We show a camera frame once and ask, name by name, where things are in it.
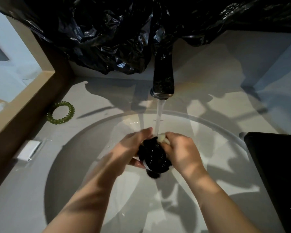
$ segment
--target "person's right hand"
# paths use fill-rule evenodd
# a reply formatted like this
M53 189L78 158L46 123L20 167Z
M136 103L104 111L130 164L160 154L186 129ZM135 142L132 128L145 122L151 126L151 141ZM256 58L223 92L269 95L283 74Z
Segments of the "person's right hand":
M166 132L166 137L170 141L170 145L162 143L161 146L173 167L181 175L190 175L196 169L206 171L198 149L190 137L173 132Z

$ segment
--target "black rectangular object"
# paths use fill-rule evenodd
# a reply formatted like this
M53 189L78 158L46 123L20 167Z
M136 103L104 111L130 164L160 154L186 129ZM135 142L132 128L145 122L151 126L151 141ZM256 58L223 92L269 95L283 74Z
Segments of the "black rectangular object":
M291 233L291 135L249 132L244 141L287 233Z

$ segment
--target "person's right arm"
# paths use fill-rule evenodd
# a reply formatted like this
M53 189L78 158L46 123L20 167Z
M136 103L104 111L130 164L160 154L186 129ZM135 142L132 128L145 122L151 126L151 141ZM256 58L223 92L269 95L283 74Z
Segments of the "person's right arm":
M209 176L193 140L167 132L161 144L174 168L196 197L210 233L261 233L224 190Z

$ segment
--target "water stream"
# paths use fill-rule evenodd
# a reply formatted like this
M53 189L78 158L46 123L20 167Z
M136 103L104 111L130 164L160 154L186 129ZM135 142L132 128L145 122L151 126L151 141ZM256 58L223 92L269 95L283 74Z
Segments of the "water stream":
M155 129L154 129L154 133L153 133L154 136L157 136L159 134L159 124L161 122L161 117L162 117L165 102L166 102L166 100L157 99L156 122L155 122Z

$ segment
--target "beaded bracelet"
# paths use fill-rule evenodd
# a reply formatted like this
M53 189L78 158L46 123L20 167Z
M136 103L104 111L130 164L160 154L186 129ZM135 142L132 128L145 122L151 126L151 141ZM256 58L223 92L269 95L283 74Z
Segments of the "beaded bracelet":
M63 106L63 105L69 107L69 113L67 114L66 117L64 117L62 119L54 119L53 118L54 110L56 108L58 108L59 106ZM74 107L69 102L62 101L62 102L54 103L54 105L51 107L50 111L47 113L47 121L49 121L50 123L53 123L53 124L65 123L65 122L69 121L73 117L74 112L75 112Z

